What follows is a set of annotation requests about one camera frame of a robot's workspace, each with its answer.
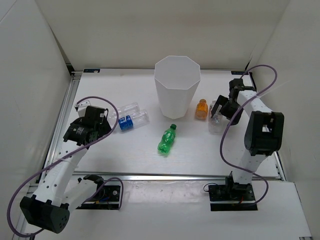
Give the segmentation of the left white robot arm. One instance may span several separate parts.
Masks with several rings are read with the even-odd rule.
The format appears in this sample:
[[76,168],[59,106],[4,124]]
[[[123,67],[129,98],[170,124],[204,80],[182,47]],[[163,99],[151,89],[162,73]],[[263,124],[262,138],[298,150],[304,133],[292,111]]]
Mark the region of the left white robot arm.
[[83,203],[105,197],[105,180],[98,175],[80,178],[75,187],[66,190],[80,160],[95,143],[111,132],[103,114],[83,116],[73,121],[63,137],[62,154],[31,197],[23,197],[19,206],[31,225],[60,233],[66,227],[71,213]]

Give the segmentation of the orange plastic juice bottle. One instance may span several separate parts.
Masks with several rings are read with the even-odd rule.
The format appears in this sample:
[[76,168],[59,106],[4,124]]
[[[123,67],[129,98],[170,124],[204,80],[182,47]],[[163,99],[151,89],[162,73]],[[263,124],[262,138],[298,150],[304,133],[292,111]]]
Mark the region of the orange plastic juice bottle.
[[205,99],[200,99],[196,106],[195,118],[201,121],[205,121],[208,116],[208,104]]

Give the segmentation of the clear bottle with white label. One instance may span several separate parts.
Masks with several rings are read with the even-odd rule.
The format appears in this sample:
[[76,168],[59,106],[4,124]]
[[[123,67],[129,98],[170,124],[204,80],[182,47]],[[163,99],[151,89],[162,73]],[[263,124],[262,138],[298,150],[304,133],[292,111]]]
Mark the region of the clear bottle with white label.
[[213,135],[220,135],[223,131],[223,124],[222,119],[223,116],[220,113],[220,106],[218,106],[216,112],[213,114],[212,110],[214,108],[216,101],[213,100],[211,104],[209,105],[209,111],[208,111],[208,129],[209,132]]

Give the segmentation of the clear bottle with blue label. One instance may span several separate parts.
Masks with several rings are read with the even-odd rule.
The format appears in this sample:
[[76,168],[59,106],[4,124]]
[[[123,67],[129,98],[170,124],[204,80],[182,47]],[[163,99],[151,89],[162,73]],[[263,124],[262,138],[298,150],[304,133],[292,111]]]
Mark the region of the clear bottle with blue label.
[[146,109],[134,113],[119,114],[116,129],[121,132],[131,131],[150,123],[149,114]]

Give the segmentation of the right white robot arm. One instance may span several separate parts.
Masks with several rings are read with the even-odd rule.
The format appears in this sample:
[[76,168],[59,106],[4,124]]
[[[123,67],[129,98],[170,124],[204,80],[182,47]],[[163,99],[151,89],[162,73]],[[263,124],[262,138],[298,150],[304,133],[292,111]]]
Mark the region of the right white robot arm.
[[225,183],[224,193],[230,200],[238,199],[249,188],[260,164],[282,145],[284,115],[271,110],[258,97],[246,103],[256,94],[253,86],[235,78],[229,82],[228,97],[220,95],[209,108],[211,119],[226,117],[232,126],[239,123],[243,112],[249,116],[239,168],[230,173]]

